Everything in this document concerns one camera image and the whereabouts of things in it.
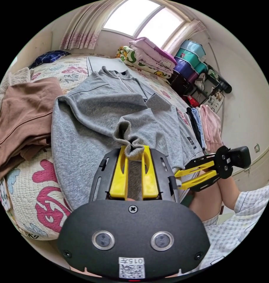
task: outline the quilted bedspread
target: quilted bedspread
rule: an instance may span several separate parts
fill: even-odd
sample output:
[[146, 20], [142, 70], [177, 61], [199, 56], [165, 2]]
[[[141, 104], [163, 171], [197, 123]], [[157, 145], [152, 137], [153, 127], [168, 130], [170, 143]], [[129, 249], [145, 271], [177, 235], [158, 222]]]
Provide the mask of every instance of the quilted bedspread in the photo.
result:
[[[86, 57], [68, 55], [53, 63], [37, 66], [32, 81], [57, 77], [63, 93], [67, 94], [88, 77]], [[141, 75], [159, 95], [176, 106], [188, 124], [183, 116], [187, 104], [165, 81], [146, 71], [130, 68]], [[6, 177], [6, 186], [9, 197], [0, 184], [0, 201], [16, 229], [33, 239], [56, 239], [71, 210], [57, 183], [51, 149], [40, 151], [31, 161], [25, 161], [14, 168]]]

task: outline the pink towel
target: pink towel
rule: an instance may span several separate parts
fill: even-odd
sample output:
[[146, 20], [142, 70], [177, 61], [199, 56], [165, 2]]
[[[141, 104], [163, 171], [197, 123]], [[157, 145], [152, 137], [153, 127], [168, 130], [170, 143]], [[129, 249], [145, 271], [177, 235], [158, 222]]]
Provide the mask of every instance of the pink towel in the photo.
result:
[[204, 140], [207, 146], [207, 153], [215, 153], [223, 146], [221, 140], [221, 120], [210, 109], [208, 105], [200, 106], [200, 118], [203, 128]]

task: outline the window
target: window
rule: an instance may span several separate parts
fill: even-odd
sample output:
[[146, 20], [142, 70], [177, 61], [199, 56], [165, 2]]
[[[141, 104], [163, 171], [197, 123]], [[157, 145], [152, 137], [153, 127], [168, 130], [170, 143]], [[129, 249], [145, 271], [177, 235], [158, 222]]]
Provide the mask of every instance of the window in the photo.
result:
[[127, 0], [107, 20], [104, 29], [131, 38], [147, 37], [162, 47], [186, 20], [169, 8], [151, 0]]

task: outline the pink curtain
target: pink curtain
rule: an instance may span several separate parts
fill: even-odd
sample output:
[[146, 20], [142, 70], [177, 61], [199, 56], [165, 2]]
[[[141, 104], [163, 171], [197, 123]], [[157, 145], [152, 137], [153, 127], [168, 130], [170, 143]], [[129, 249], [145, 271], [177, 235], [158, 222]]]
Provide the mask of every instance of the pink curtain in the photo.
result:
[[177, 52], [179, 51], [179, 48], [181, 44], [191, 38], [194, 34], [198, 32], [202, 32], [206, 30], [206, 26], [196, 19], [194, 19], [192, 22], [186, 24], [181, 29], [179, 29], [167, 42], [164, 46], [162, 46], [162, 49], [171, 54], [172, 56], [175, 56]]
[[124, 0], [101, 0], [84, 6], [73, 17], [60, 49], [94, 50], [98, 36], [114, 9]]

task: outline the dark blue pillow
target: dark blue pillow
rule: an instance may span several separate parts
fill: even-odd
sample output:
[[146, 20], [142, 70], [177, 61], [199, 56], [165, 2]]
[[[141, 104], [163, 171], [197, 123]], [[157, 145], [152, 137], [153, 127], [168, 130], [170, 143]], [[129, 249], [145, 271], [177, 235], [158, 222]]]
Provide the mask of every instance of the dark blue pillow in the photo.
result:
[[55, 51], [49, 51], [44, 53], [43, 55], [39, 56], [34, 63], [29, 67], [35, 68], [36, 66], [42, 65], [44, 63], [52, 63], [55, 62], [56, 60], [69, 55], [70, 53], [62, 50], [55, 50]]

